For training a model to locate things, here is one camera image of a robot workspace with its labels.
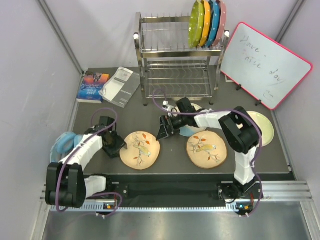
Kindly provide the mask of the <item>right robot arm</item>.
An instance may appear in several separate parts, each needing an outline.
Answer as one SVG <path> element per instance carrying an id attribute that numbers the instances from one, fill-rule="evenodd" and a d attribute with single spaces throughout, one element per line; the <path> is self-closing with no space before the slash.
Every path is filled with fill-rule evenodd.
<path id="1" fill-rule="evenodd" d="M 239 198 L 245 198 L 256 183 L 257 174 L 254 163 L 262 146 L 262 130 L 242 107 L 234 109 L 212 110 L 192 106 L 184 97 L 177 101 L 176 107 L 164 101 L 155 106 L 167 113 L 160 117 L 160 129 L 157 140 L 180 133 L 185 126 L 222 130 L 229 146 L 235 152 L 235 172 L 233 175 L 233 192 Z"/>

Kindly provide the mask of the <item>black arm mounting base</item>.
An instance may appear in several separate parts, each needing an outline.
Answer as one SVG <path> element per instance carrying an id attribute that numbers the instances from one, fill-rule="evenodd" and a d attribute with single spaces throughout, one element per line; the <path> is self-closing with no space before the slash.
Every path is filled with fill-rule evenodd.
<path id="1" fill-rule="evenodd" d="M 262 183 L 255 177 L 247 186 L 231 174 L 109 175 L 106 192 L 119 194 L 130 209 L 195 210 L 235 204 L 236 211 L 251 213 L 263 199 Z"/>

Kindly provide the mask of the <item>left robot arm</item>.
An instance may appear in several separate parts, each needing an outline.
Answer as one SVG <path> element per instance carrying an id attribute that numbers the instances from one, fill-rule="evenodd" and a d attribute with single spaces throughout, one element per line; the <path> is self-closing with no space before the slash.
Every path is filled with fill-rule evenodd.
<path id="1" fill-rule="evenodd" d="M 125 146 L 124 139 L 117 133 L 116 120 L 108 116 L 100 117 L 99 123 L 84 134 L 63 133 L 50 151 L 45 202 L 60 208 L 80 208 L 95 194 L 109 198 L 114 187 L 107 182 L 107 177 L 85 177 L 84 169 L 98 151 L 103 150 L 113 159 L 120 156 Z"/>

